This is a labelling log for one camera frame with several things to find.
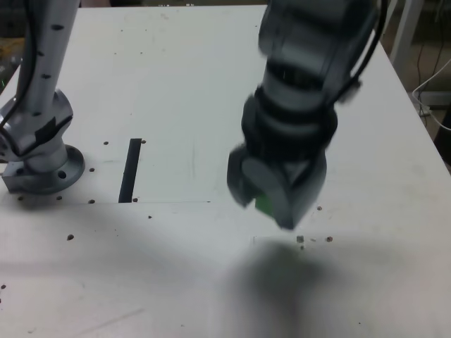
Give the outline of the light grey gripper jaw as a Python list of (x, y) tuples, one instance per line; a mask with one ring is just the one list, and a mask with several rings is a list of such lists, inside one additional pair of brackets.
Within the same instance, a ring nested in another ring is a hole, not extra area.
[(245, 177), (259, 190), (255, 209), (293, 230), (314, 204), (325, 182), (326, 155), (282, 164), (250, 158), (242, 164)]

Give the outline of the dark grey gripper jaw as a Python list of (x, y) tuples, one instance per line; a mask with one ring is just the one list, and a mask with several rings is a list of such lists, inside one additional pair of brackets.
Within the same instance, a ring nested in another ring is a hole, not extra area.
[(245, 177), (242, 170), (242, 164), (248, 155), (246, 144), (241, 144), (228, 157), (227, 186), (235, 202), (243, 208), (259, 194), (259, 190)]

